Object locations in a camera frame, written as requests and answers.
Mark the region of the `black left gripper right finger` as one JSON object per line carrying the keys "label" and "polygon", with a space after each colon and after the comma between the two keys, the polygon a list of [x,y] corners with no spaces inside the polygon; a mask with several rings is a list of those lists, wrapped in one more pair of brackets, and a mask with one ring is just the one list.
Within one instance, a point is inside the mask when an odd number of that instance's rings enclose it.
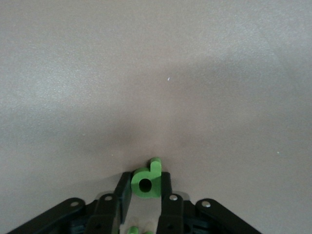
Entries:
{"label": "black left gripper right finger", "polygon": [[262,234],[214,199],[193,204],[174,193],[171,174],[161,176],[161,214],[156,234]]}

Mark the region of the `green lowercase letter n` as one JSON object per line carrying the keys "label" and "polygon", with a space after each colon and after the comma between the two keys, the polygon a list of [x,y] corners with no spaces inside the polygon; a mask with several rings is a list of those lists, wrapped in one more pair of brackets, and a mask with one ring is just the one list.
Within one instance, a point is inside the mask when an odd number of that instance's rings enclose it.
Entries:
{"label": "green lowercase letter n", "polygon": [[151,231],[146,231],[146,232],[143,232],[143,233],[140,233],[139,232],[139,228],[137,226],[131,226],[128,230],[127,230],[127,233],[126,234],[154,234],[153,232]]}

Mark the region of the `brown table mat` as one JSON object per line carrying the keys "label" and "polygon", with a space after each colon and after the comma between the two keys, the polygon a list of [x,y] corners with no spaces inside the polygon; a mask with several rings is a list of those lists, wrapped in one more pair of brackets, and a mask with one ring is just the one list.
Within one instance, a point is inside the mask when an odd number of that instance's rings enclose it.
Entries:
{"label": "brown table mat", "polygon": [[0,0],[0,234],[153,157],[312,234],[312,0]]}

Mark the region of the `green lowercase letter p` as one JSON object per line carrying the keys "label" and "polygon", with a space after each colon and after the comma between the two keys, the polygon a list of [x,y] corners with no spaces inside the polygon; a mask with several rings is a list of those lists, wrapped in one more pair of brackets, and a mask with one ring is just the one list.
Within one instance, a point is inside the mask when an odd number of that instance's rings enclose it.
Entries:
{"label": "green lowercase letter p", "polygon": [[158,198],[161,196],[162,165],[159,157],[150,160],[150,167],[141,167],[134,171],[132,192],[141,198]]}

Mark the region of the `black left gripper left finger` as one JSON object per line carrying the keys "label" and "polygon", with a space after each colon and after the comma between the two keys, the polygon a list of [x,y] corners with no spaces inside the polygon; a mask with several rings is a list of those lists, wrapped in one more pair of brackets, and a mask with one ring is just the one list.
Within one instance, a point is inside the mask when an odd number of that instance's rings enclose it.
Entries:
{"label": "black left gripper left finger", "polygon": [[120,234],[132,197],[131,175],[124,172],[112,193],[89,204],[69,198],[7,234]]}

